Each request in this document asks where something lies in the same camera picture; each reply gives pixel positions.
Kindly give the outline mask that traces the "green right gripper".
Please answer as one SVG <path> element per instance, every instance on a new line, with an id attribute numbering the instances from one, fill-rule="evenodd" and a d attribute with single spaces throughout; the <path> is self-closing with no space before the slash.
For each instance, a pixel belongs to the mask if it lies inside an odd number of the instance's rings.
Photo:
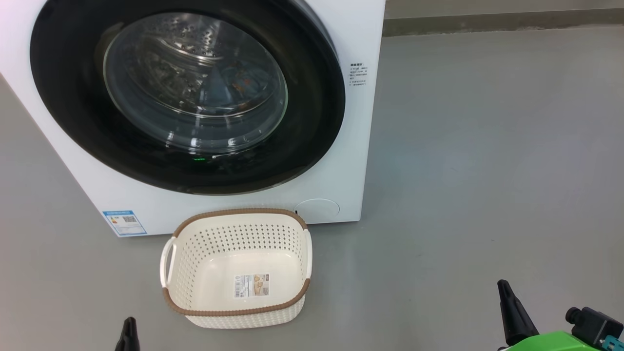
<path id="1" fill-rule="evenodd" d="M 497 282 L 500 297 L 502 325 L 506 347 L 500 351 L 601 351 L 603 335 L 594 338 L 579 338 L 579 335 L 565 331 L 539 334 L 526 309 L 513 292 L 509 282 Z"/>

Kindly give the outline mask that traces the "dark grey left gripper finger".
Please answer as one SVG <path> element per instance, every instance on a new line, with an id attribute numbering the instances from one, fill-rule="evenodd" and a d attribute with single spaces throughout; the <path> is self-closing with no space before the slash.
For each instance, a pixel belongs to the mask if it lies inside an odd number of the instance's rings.
<path id="1" fill-rule="evenodd" d="M 124 320 L 115 351 L 140 351 L 137 321 L 134 317 L 128 317 Z"/>

